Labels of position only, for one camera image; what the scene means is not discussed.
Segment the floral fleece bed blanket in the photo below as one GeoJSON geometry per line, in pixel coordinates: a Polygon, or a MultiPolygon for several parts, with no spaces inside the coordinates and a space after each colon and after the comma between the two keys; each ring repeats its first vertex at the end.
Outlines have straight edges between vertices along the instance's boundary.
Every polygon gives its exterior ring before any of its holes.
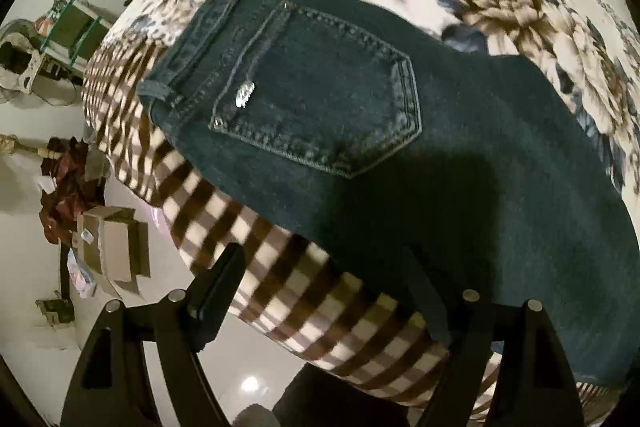
{"type": "Polygon", "coordinates": [[[194,273],[350,389],[426,407],[541,303],[585,425],[639,421],[639,35],[612,0],[134,0],[82,106],[194,273]]]}

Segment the brown cardboard box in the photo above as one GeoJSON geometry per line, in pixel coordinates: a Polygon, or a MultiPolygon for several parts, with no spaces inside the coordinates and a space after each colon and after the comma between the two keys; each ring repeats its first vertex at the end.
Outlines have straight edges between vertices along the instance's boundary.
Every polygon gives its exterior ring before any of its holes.
{"type": "Polygon", "coordinates": [[[137,277],[150,277],[149,228],[136,210],[100,206],[77,219],[77,251],[99,288],[119,298],[122,290],[136,293],[137,277]]]}

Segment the dark red cloth pile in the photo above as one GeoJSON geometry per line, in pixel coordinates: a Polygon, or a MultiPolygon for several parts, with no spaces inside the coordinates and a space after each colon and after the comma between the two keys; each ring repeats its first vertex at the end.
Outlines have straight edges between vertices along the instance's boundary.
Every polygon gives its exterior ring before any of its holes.
{"type": "Polygon", "coordinates": [[[77,219],[85,211],[105,204],[104,176],[88,178],[89,145],[75,138],[52,138],[48,149],[61,156],[43,159],[40,170],[54,182],[51,193],[41,192],[39,219],[50,244],[72,245],[77,219]]]}

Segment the dark blue denim jeans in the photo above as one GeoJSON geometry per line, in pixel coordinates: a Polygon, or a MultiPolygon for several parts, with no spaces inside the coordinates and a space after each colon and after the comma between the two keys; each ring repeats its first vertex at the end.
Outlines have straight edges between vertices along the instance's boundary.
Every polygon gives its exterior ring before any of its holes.
{"type": "Polygon", "coordinates": [[[521,56],[359,0],[207,0],[137,87],[208,182],[414,303],[539,300],[576,376],[639,349],[639,248],[584,130],[521,56]]]}

